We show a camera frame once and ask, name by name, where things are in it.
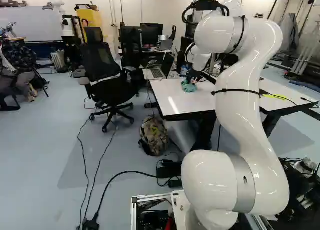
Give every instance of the seated person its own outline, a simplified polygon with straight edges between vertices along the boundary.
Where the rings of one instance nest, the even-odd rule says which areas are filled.
[[[33,102],[37,92],[29,83],[35,77],[36,59],[36,53],[29,48],[0,36],[0,93],[16,80],[15,86],[28,102]]]

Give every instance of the chair armrest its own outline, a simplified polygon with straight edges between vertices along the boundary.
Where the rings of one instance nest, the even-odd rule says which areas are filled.
[[[125,66],[123,68],[125,71],[129,72],[129,73],[132,73],[133,71],[136,71],[137,69],[133,66]]]
[[[87,77],[80,77],[77,79],[78,80],[78,83],[81,85],[81,86],[85,86],[85,85],[89,85],[90,84],[90,80],[89,78]]]

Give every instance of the office chair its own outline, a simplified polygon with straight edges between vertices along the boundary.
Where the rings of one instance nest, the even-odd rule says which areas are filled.
[[[173,25],[172,26],[172,33],[171,36],[169,37],[169,40],[174,41],[176,38],[176,32],[177,32],[177,26]]]
[[[87,44],[81,46],[81,52],[85,74],[90,81],[90,84],[86,84],[87,93],[89,97],[93,96],[97,101],[107,105],[102,111],[92,113],[90,120],[93,121],[95,116],[110,113],[102,127],[104,133],[108,131],[108,124],[115,114],[129,119],[133,124],[134,118],[121,111],[128,107],[134,108],[132,102],[124,104],[137,93],[137,88],[127,81],[129,71],[121,69],[116,63],[109,44],[103,42],[103,34],[99,27],[85,27],[84,30]]]
[[[122,48],[122,67],[131,70],[130,76],[139,86],[144,86],[145,78],[139,68],[143,61],[143,50],[138,27],[122,27],[120,29],[120,43]]]
[[[21,107],[19,102],[17,101],[17,95],[19,93],[11,87],[7,87],[3,92],[0,92],[0,112],[10,112],[10,111],[18,111]],[[5,98],[8,96],[12,96],[16,106],[8,106]]]

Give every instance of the mesh chair back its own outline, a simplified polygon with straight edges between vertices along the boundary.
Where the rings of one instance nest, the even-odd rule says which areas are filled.
[[[103,42],[100,27],[85,27],[87,44],[81,46],[83,66],[91,82],[116,76],[121,73],[114,60],[109,44]]]

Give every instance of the backpack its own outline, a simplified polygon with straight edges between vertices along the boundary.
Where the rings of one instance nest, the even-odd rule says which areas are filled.
[[[164,124],[154,116],[148,116],[140,127],[140,146],[149,156],[161,156],[167,149],[168,132]]]

